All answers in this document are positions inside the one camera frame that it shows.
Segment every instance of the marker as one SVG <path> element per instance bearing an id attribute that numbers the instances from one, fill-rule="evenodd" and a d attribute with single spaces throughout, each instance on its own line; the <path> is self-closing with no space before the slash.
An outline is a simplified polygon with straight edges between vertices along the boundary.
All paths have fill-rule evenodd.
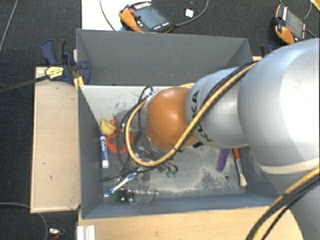
<path id="1" fill-rule="evenodd" d="M 109 167 L 109 159 L 108 159 L 108 149 L 107 149 L 107 142 L 106 137 L 100 131 L 100 150 L 101 150 L 101 165 L 102 168 Z"/>

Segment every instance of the black carpet floor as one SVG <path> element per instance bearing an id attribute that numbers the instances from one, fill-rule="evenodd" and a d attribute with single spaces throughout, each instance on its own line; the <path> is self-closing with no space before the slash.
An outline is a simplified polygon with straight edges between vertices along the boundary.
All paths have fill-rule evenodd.
<path id="1" fill-rule="evenodd" d="M 152 0 L 174 23 L 187 20 L 186 8 L 199 14 L 206 0 Z M 308 0 L 283 0 L 303 18 Z M 0 39 L 15 0 L 0 0 Z M 278 0 L 210 0 L 207 11 L 194 22 L 173 29 L 174 34 L 242 37 L 252 54 L 260 45 L 282 47 L 270 27 Z M 34 77 L 36 65 L 45 63 L 40 45 L 47 39 L 65 39 L 66 50 L 76 47 L 76 28 L 81 27 L 81 0 L 19 0 L 0 53 L 0 83 L 17 84 Z M 319 11 L 312 6 L 305 20 L 319 36 Z M 33 133 L 33 87 L 0 94 L 0 203 L 30 202 Z M 75 238 L 76 213 L 44 214 L 49 228 L 65 228 L 64 240 Z M 41 220 L 24 208 L 0 206 L 1 240 L 43 239 Z"/>

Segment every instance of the green object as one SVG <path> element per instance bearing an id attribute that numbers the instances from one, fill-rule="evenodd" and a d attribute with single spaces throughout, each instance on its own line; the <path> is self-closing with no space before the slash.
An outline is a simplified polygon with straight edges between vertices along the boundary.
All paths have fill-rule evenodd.
<path id="1" fill-rule="evenodd" d="M 114 192 L 112 196 L 113 196 L 113 201 L 115 201 L 115 202 L 120 201 L 120 192 L 119 191 Z"/>

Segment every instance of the toothbrush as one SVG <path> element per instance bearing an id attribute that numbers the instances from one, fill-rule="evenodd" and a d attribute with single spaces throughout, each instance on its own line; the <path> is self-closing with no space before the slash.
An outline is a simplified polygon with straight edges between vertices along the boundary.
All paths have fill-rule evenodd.
<path id="1" fill-rule="evenodd" d="M 133 180 L 136 176 L 137 176 L 136 172 L 130 173 L 119 185 L 117 185 L 113 188 L 110 188 L 107 192 L 105 192 L 104 197 L 107 198 L 107 197 L 111 196 L 115 191 L 120 189 L 127 182 Z"/>

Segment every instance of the white paper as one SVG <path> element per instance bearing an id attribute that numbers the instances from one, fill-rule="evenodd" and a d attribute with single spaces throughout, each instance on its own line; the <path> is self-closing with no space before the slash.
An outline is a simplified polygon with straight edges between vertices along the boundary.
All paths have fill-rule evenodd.
<path id="1" fill-rule="evenodd" d="M 151 0 L 101 0 L 101 5 L 114 29 L 122 29 L 119 12 L 126 5 Z M 101 8 L 100 0 L 82 0 L 82 28 L 85 30 L 112 30 Z"/>

